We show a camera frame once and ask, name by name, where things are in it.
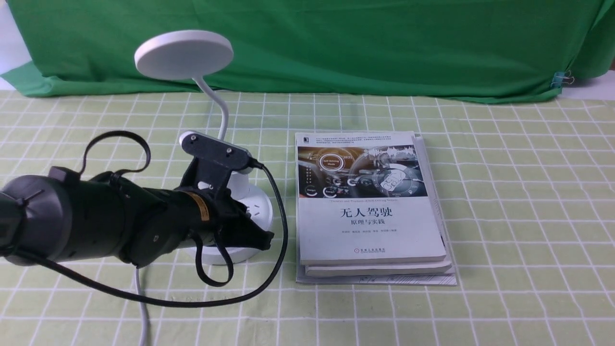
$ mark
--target round lamp head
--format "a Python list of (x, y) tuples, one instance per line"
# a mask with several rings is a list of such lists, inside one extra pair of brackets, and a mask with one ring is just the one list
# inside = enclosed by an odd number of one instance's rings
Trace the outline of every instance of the round lamp head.
[(144, 76), (176, 81), (201, 78), (227, 67), (231, 43), (204, 30), (165, 33), (145, 41), (135, 52), (135, 65)]

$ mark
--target green backdrop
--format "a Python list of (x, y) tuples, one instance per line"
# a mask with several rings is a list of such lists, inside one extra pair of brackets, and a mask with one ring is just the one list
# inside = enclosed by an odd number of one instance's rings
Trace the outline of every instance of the green backdrop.
[(3, 75), (32, 97), (193, 91), (146, 79), (133, 53), (173, 30), (233, 44), (212, 87), (537, 102), (556, 73), (615, 57), (615, 0), (8, 0), (33, 58)]

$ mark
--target light green tablecloth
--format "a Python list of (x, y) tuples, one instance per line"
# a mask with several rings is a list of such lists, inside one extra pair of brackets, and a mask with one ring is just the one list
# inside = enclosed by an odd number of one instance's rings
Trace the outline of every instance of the light green tablecloth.
[[(150, 307), (156, 345), (612, 345), (615, 330), (615, 110), (605, 102), (474, 105), (409, 97), (223, 93), (228, 140), (277, 177), (292, 226), (270, 288), (230, 307)], [(151, 167), (133, 176), (173, 188), (189, 162), (187, 129), (216, 135), (220, 112), (200, 94), (25, 99), (0, 92), (0, 181), (79, 168), (86, 143), (126, 128), (148, 139)], [(414, 130), (437, 179), (460, 285), (307, 286), (295, 283), (295, 131)], [(137, 145), (107, 140), (86, 174), (143, 164)], [(269, 194), (263, 174), (253, 181)], [(205, 287), (185, 251), (143, 271), (149, 296), (237, 296), (260, 285), (280, 246), (238, 265), (222, 289)], [(133, 289), (132, 267), (89, 260), (71, 268)], [(223, 268), (212, 274), (222, 279)], [(3, 345), (136, 345), (137, 304), (38, 267), (0, 263)]]

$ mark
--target yellow label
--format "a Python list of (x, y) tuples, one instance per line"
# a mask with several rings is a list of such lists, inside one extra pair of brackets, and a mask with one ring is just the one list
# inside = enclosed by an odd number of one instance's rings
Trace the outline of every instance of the yellow label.
[(190, 197), (192, 197), (192, 199), (194, 199), (196, 204), (199, 206), (201, 221), (209, 221), (209, 209), (207, 209), (207, 205), (205, 204), (205, 201), (203, 200), (203, 198), (194, 192), (188, 192), (188, 191), (182, 191), (182, 192), (185, 192)]

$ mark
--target lamp base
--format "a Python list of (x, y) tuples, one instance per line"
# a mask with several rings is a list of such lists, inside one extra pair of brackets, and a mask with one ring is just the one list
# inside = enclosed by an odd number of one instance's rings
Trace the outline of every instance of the lamp base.
[[(251, 219), (263, 230), (268, 231), (273, 222), (273, 206), (267, 194), (256, 185), (250, 184), (247, 175), (236, 172), (232, 173), (228, 187), (231, 189), (231, 196), (248, 207)], [(195, 247), (185, 250), (193, 256), (196, 255)], [(227, 247), (226, 250), (234, 264), (243, 262), (260, 252), (258, 249), (247, 247)], [(208, 265), (226, 265), (215, 247), (203, 248), (202, 261)]]

